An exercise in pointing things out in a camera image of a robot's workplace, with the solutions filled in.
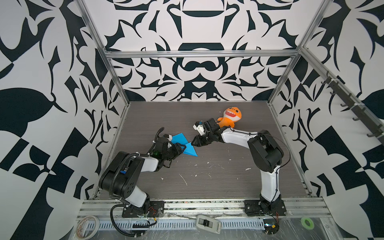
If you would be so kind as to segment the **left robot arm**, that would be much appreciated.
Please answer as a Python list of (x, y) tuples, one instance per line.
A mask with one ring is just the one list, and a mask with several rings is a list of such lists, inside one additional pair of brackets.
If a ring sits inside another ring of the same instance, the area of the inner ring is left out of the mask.
[(158, 172), (163, 167), (169, 168), (165, 162), (172, 162), (187, 149), (184, 144), (173, 143), (171, 135), (161, 137), (160, 133), (164, 129), (162, 127), (158, 130), (147, 153), (120, 151), (113, 158), (98, 184), (101, 190), (108, 192), (110, 199), (138, 208), (148, 202), (149, 195), (137, 186), (140, 174)]

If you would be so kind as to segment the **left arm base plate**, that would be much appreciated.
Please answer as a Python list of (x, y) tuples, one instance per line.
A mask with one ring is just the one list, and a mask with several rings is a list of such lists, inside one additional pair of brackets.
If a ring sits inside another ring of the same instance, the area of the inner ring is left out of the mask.
[(123, 218), (138, 218), (138, 217), (155, 218), (160, 216), (163, 213), (164, 207), (165, 207), (164, 201), (147, 200), (142, 207), (136, 207), (133, 205), (124, 207), (122, 217)]

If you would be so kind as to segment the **green tape roll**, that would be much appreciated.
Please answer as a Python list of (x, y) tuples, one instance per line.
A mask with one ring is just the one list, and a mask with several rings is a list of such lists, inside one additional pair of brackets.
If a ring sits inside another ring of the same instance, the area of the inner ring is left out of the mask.
[(306, 230), (313, 230), (315, 228), (314, 221), (308, 217), (302, 217), (301, 224)]

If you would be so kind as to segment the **grey switch box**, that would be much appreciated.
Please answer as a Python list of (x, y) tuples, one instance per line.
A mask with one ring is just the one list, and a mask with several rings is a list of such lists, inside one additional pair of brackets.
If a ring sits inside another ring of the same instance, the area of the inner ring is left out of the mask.
[(197, 215), (196, 228), (210, 233), (220, 234), (222, 222), (204, 215)]

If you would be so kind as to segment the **small black electronics board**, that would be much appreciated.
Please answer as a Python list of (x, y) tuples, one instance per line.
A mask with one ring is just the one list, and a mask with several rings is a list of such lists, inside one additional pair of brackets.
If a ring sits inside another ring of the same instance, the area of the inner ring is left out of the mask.
[(269, 236), (274, 236), (280, 230), (280, 225), (277, 221), (273, 219), (263, 219), (264, 223), (264, 233)]

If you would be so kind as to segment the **blue square paper sheet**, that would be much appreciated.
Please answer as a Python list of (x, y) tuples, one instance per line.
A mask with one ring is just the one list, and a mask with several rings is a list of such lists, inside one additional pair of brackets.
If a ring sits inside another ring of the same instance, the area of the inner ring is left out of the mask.
[(184, 136), (183, 133), (172, 136), (171, 142), (173, 144), (182, 145), (183, 154), (194, 156), (194, 157), (198, 156), (195, 151), (195, 148), (192, 146), (191, 143), (188, 142), (187, 138)]

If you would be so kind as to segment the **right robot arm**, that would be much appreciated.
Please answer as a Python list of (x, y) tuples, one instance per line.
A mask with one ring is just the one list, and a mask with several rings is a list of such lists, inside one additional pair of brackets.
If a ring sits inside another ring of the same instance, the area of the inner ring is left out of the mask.
[(282, 202), (279, 189), (279, 170), (283, 166), (284, 151), (278, 144), (278, 142), (282, 143), (282, 140), (274, 138), (267, 130), (246, 132), (227, 126), (220, 127), (214, 119), (196, 122), (193, 129), (199, 133), (192, 141), (194, 147), (203, 147), (213, 142), (220, 142), (250, 150), (256, 167), (261, 171), (261, 204), (266, 209), (272, 209)]

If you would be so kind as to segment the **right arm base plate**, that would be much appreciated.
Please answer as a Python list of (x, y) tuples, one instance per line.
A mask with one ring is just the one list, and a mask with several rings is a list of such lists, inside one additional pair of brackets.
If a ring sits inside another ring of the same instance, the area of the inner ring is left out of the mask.
[(245, 200), (244, 212), (247, 216), (285, 216), (287, 208), (280, 199), (270, 203), (267, 200)]

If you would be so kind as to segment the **orange shark plush toy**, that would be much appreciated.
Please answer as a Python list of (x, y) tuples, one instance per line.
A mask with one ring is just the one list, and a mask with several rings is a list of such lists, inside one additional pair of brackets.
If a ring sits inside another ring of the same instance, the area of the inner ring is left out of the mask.
[(235, 123), (242, 119), (242, 113), (237, 107), (229, 107), (224, 111), (223, 117), (217, 119), (217, 124), (220, 128), (234, 128)]

